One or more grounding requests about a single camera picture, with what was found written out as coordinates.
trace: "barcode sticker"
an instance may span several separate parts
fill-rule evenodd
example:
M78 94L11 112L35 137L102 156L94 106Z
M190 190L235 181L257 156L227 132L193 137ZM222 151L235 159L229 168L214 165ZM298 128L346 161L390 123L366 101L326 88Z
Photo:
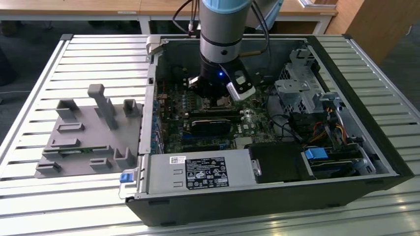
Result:
M137 11L119 11L119 14L138 14Z
M186 163L186 156L173 156L170 158L170 164L185 164Z

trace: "aluminum table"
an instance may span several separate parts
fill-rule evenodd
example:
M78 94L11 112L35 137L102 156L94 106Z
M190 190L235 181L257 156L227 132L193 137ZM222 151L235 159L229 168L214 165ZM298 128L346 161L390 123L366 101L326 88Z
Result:
M91 83L114 104L143 102L146 35L75 35L62 40L0 147L0 235L395 235L420 230L420 115L358 44L318 37L417 177L326 210L150 228L119 198L121 174L34 178L59 99L94 105ZM322 73L330 89L334 84Z

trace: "warning label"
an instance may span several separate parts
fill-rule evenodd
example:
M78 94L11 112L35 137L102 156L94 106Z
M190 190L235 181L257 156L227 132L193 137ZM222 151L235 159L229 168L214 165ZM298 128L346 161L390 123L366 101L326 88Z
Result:
M186 160L187 188L229 187L229 172L225 157Z

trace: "wooden cabinet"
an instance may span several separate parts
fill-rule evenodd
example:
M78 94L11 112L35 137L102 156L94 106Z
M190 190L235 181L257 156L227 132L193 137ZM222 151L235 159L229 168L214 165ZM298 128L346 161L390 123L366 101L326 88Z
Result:
M350 34L377 64L420 18L420 0L339 0L327 34Z

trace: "black cable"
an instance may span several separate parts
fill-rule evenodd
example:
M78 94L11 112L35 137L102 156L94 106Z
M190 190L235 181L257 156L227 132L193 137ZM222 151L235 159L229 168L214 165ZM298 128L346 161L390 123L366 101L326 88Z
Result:
M270 49L269 26L267 26L267 22L266 22L266 18L263 16L262 10L261 10L258 3L255 1L253 1L251 9L253 9L253 12L257 16L257 19L258 19L262 27L263 27L263 33L265 33L265 38L266 38L266 47L262 50L262 53L265 53Z
M262 53L269 51L269 64L267 64L267 71L270 70L271 67L271 62L273 62L273 57L271 57L271 45L270 45L270 32L269 32L269 26L267 26L267 22L266 22L266 18L263 16L261 7L257 3L257 1L253 1L253 11L254 14L258 18L258 21L263 27L263 32L265 32L265 37L266 37L266 48L262 50Z
M285 126L290 124L289 122L286 122L283 125L282 125L282 138L281 138L281 141L283 141L283 138L285 138Z
M197 3L197 0L193 1L191 3L191 22L194 22L194 15L195 15L195 3Z
M199 5L201 5L201 2L199 2L199 0L197 0L195 16L194 16L194 18L193 18L193 21L195 21L195 20L197 20L198 10L199 10Z
M295 134L293 130L290 130L290 129L287 129L287 128L285 127L285 125L289 124L289 123L285 123L283 125L281 125L274 119L273 119L271 121L273 121L274 124L282 129L282 133L283 133L283 134L285 134L283 131L287 131L287 132L294 136L294 138L295 138L297 140L299 140L302 143L305 143L305 139L303 139L298 134Z
M189 34L189 31L179 25L179 23L177 22L177 17L179 15L179 13L182 12L182 10L185 9L185 7L193 2L194 0L187 0L187 2L182 5L182 7L177 10L177 13L173 17L173 22L177 25L177 27L186 33Z

